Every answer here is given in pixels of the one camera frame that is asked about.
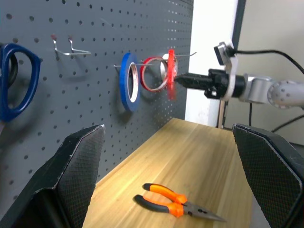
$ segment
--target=orange pliers handle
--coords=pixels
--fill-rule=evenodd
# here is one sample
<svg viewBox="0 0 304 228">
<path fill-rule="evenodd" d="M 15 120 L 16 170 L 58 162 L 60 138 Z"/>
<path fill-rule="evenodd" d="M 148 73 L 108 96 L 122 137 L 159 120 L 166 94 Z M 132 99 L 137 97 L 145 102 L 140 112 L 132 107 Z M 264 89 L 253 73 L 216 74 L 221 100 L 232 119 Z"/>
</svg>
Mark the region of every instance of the orange pliers handle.
<svg viewBox="0 0 304 228">
<path fill-rule="evenodd" d="M 176 217 L 182 216 L 184 214 L 183 204 L 186 203 L 187 197 L 184 194 L 178 194 L 162 185 L 159 184 L 144 184 L 142 186 L 147 191 L 152 191 L 155 193 L 159 193 L 170 200 L 173 203 L 160 203 L 151 199 L 147 199 L 144 196 L 136 195 L 134 200 L 144 208 L 149 210 L 157 211 L 157 212 L 167 212 L 175 215 Z"/>
</svg>

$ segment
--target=gray pegboard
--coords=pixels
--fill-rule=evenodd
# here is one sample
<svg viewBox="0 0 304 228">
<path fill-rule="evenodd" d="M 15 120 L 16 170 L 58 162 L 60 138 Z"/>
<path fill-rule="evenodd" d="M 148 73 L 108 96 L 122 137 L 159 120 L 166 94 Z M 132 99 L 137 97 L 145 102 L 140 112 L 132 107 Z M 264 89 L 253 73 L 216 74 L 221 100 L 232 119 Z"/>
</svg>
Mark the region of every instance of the gray pegboard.
<svg viewBox="0 0 304 228">
<path fill-rule="evenodd" d="M 36 95 L 28 109 L 8 123 L 0 136 L 0 218 L 33 173 L 57 151 L 69 134 L 105 124 L 106 136 L 98 180 L 163 127 L 184 119 L 186 89 L 177 98 L 141 88 L 138 110 L 127 113 L 120 101 L 118 71 L 125 53 L 139 60 L 162 56 L 174 48 L 189 54 L 193 1 L 181 0 L 12 0 L 2 1 L 0 41 L 17 42 L 42 61 Z M 91 51 L 75 58 L 56 54 L 74 48 Z M 24 95 L 30 62 L 17 55 L 19 74 L 9 92 L 16 105 Z M 189 58 L 179 59 L 179 74 Z"/>
</svg>

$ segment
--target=red object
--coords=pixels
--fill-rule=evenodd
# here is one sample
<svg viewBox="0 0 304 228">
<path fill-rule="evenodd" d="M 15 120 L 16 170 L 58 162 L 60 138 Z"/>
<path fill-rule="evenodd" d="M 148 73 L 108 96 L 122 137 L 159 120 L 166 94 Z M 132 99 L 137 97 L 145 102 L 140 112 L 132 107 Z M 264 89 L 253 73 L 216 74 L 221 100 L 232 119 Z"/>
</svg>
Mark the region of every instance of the red object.
<svg viewBox="0 0 304 228">
<path fill-rule="evenodd" d="M 174 100 L 176 97 L 175 94 L 175 86 L 174 86 L 174 78 L 176 76 L 175 72 L 175 63 L 174 63 L 174 50 L 169 50 L 169 58 L 168 58 L 168 97 L 170 100 Z"/>
<path fill-rule="evenodd" d="M 154 61 L 154 60 L 159 60 L 159 61 L 163 62 L 163 64 L 167 65 L 167 62 L 166 62 L 162 57 L 150 57 L 150 58 L 146 59 L 146 60 L 143 62 L 143 64 L 149 64 L 150 62 L 152 62 L 152 61 Z M 168 76 L 166 76 L 166 77 L 164 78 L 164 81 L 162 82 L 162 84 L 161 84 L 159 87 L 157 87 L 157 88 L 155 88 L 155 89 L 151 89 L 151 88 L 149 88 L 149 87 L 147 86 L 147 84 L 146 84 L 146 82 L 145 82 L 145 80 L 144 80 L 144 72 L 145 72 L 146 68 L 147 68 L 147 66 L 142 65 L 142 66 L 141 66 L 141 69 L 140 69 L 140 76 L 141 76 L 141 84 L 142 84 L 142 86 L 143 86 L 146 90 L 148 90 L 148 91 L 150 91 L 150 92 L 154 92 L 154 93 L 163 90 L 163 89 L 166 87 L 167 83 L 168 83 Z"/>
</svg>

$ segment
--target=pegboard hole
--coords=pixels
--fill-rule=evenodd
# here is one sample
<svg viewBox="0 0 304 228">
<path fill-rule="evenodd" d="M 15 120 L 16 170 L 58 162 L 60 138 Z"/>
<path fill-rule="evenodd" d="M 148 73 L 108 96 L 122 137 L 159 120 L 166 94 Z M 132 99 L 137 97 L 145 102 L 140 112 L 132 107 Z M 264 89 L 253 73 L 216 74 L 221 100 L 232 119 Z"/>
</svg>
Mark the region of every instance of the pegboard hole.
<svg viewBox="0 0 304 228">
<path fill-rule="evenodd" d="M 6 15 L 6 18 L 9 19 L 9 20 L 11 20 L 11 19 L 13 18 L 13 16 L 12 16 L 10 13 L 8 13 L 8 14 Z"/>
</svg>

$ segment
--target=wooden table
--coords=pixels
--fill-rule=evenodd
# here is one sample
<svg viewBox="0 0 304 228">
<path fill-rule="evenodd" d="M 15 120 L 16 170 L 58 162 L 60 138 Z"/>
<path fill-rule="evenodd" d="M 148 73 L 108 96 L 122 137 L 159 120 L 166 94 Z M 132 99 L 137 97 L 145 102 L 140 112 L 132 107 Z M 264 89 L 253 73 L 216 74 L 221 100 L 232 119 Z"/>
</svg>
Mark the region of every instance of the wooden table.
<svg viewBox="0 0 304 228">
<path fill-rule="evenodd" d="M 149 211 L 133 201 L 144 183 L 162 184 L 228 222 L 188 215 L 176 218 Z M 172 119 L 114 170 L 93 193 L 84 228 L 248 228 L 252 192 L 245 178 L 233 134 Z"/>
</svg>

